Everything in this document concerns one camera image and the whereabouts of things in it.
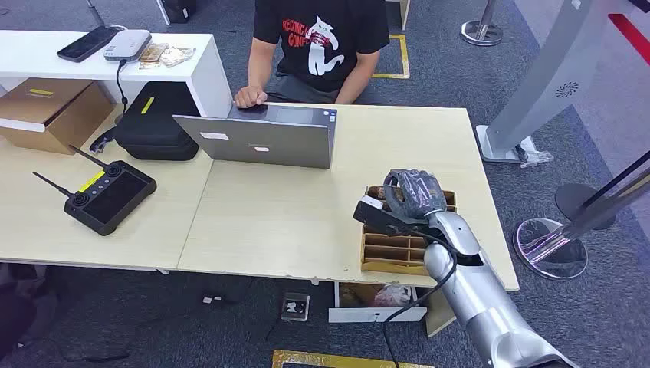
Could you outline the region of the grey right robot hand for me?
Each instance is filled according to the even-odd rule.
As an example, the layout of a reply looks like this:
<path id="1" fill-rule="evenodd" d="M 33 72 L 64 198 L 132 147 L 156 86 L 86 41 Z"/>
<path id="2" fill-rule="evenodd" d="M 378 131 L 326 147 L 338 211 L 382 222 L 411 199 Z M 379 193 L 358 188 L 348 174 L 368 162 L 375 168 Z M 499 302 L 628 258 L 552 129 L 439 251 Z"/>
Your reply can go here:
<path id="1" fill-rule="evenodd" d="M 387 205 L 398 215 L 424 219 L 430 213 L 447 210 L 438 180 L 424 170 L 392 169 L 382 187 Z"/>

